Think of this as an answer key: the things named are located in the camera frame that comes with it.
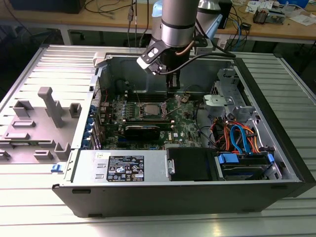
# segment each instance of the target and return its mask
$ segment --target wooden table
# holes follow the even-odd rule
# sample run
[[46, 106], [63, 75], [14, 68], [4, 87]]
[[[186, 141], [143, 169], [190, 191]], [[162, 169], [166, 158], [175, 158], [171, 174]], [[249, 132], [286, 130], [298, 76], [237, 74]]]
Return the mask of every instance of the wooden table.
[[[9, 14], [3, 3], [4, 0], [0, 0], [0, 25], [19, 25], [19, 23]], [[106, 31], [106, 32], [127, 32], [128, 20], [127, 14], [129, 7], [122, 8], [114, 12], [114, 18], [103, 16], [98, 13], [92, 13], [83, 9], [79, 14], [66, 14], [55, 12], [36, 12], [36, 11], [16, 11], [11, 8], [8, 0], [11, 12], [17, 17], [26, 27], [38, 27], [38, 28], [53, 28], [61, 31], [65, 44], [72, 44], [69, 30], [89, 30], [89, 31]], [[99, 0], [99, 4], [115, 3], [116, 0]], [[104, 9], [111, 10], [124, 5], [128, 5], [130, 0], [122, 0], [116, 5], [108, 6]], [[96, 11], [96, 4], [92, 2], [88, 9]], [[151, 29], [151, 14], [153, 5], [150, 5], [150, 21], [149, 28]], [[236, 7], [237, 14], [242, 18], [244, 22], [252, 25], [249, 40], [260, 41], [273, 41], [273, 42], [288, 42], [288, 43], [314, 43], [316, 40], [316, 24], [310, 26], [301, 25], [290, 19], [286, 19], [283, 25], [277, 24], [254, 24], [252, 22], [251, 13], [245, 13], [245, 6]], [[308, 5], [307, 10], [315, 10], [316, 6]], [[146, 4], [138, 4], [138, 17], [137, 26], [138, 32], [143, 32], [147, 23], [147, 7]], [[236, 29], [233, 26], [232, 21], [228, 21], [225, 29], [219, 29], [215, 37], [219, 38], [221, 45], [226, 41], [234, 37]]]
[[[245, 12], [246, 6], [235, 6], [235, 9], [243, 22], [251, 24], [248, 40], [309, 44], [316, 40], [316, 24], [304, 26], [286, 18], [282, 25], [270, 23], [260, 25], [253, 23], [254, 14]], [[316, 12], [316, 6], [308, 4], [306, 10]], [[226, 40], [234, 37], [236, 32], [233, 22], [229, 20], [225, 29], [217, 30], [216, 37], [225, 44]]]

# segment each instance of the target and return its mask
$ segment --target warning label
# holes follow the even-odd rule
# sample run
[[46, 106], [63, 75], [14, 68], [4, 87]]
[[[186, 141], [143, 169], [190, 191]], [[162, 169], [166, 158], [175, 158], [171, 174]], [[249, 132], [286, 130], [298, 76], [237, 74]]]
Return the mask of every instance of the warning label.
[[109, 157], [109, 182], [144, 181], [144, 156]]

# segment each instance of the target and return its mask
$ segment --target dark floor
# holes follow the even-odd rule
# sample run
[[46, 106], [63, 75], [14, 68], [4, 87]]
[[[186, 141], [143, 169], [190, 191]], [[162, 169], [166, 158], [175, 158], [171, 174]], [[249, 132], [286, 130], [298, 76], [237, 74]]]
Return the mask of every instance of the dark floor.
[[[46, 31], [45, 29], [29, 29], [34, 35]], [[37, 51], [41, 43], [63, 44], [60, 33], [55, 32], [49, 37], [41, 36], [35, 40], [30, 40], [30, 35], [25, 29], [18, 29], [18, 37], [13, 38], [10, 35], [0, 34], [0, 98], [6, 94], [20, 73], [26, 67], [32, 56]], [[100, 42], [98, 32], [84, 31], [85, 39], [82, 40], [80, 35], [72, 35], [75, 45], [93, 45], [93, 46], [127, 46], [126, 33], [104, 32], [104, 43]], [[135, 44], [134, 34], [131, 34], [131, 45]], [[283, 58], [291, 65], [291, 67], [301, 75], [303, 81], [316, 93], [316, 67], [315, 67], [315, 49], [312, 50], [314, 57], [310, 54], [311, 45], [301, 47], [300, 44], [289, 43], [270, 43], [248, 41], [245, 46], [237, 49], [237, 51], [260, 52], [260, 53], [280, 53]], [[306, 69], [302, 71], [302, 65], [310, 63]]]

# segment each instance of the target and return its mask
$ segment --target green circuit board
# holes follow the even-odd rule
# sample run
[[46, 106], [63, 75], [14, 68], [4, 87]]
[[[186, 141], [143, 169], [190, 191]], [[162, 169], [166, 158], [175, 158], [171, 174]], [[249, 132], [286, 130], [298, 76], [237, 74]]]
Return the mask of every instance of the green circuit board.
[[[102, 149], [165, 150], [169, 147], [201, 147], [194, 121], [194, 101], [184, 101], [181, 101], [180, 96], [162, 103], [127, 102], [123, 97], [116, 97], [111, 102], [112, 119], [104, 122], [106, 139]], [[159, 139], [126, 140], [124, 129], [134, 125], [133, 122], [159, 126]]]

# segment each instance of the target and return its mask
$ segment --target chip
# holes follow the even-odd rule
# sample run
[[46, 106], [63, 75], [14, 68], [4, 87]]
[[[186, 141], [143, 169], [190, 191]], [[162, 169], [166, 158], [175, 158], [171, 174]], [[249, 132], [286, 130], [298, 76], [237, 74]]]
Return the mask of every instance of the chip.
[[145, 105], [144, 106], [145, 113], [149, 115], [159, 115], [160, 109], [158, 105]]

